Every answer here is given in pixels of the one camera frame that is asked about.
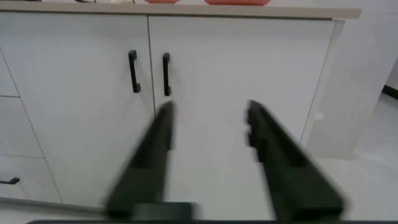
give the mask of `black handle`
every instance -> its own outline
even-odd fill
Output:
[[[170,54],[163,54],[163,79],[164,79],[164,95],[170,96],[172,94],[172,88],[169,86],[169,62]]]
[[[19,182],[19,178],[14,177],[10,181],[0,181],[0,184],[16,184]]]
[[[136,69],[134,68],[134,61],[137,59],[137,51],[131,50],[129,52],[129,62],[130,62],[130,73],[132,81],[132,91],[134,93],[139,93],[141,91],[141,86],[137,83]]]

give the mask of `cabinet handle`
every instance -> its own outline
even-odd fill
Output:
[[[163,79],[164,79],[164,95],[170,96],[172,93],[172,88],[169,86],[169,62],[170,54],[163,54]]]
[[[131,50],[129,52],[129,62],[130,62],[130,73],[132,81],[132,91],[134,93],[139,93],[141,91],[141,86],[137,83],[136,69],[134,68],[134,61],[137,59],[137,51]]]
[[[0,181],[0,184],[16,184],[19,182],[19,178],[14,177],[10,181]]]

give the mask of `cabinet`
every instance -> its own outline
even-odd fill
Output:
[[[166,200],[198,203],[201,218],[264,220],[271,208],[244,141],[247,102],[265,104],[299,142],[335,22],[13,12],[0,26],[64,203],[102,206],[155,107],[174,100]]]
[[[20,98],[0,97],[0,154],[43,157]]]
[[[265,104],[299,141],[334,26],[149,17],[155,104],[177,103],[169,200],[197,202],[206,219],[271,218],[261,171],[245,144],[247,102]]]
[[[0,96],[19,96],[0,49]]]
[[[2,13],[0,26],[0,47],[63,202],[102,206],[154,115],[146,16]]]

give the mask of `countertop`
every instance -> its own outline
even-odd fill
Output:
[[[132,14],[150,16],[277,17],[290,19],[355,19],[360,9],[272,6],[193,6],[173,4],[95,4],[0,1],[0,12]]]

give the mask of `drawer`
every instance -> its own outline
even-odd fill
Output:
[[[15,184],[5,184],[13,178]],[[45,159],[20,156],[0,156],[0,197],[60,203]]]
[[[0,49],[0,96],[19,96]]]
[[[0,154],[43,157],[20,98],[0,97]]]

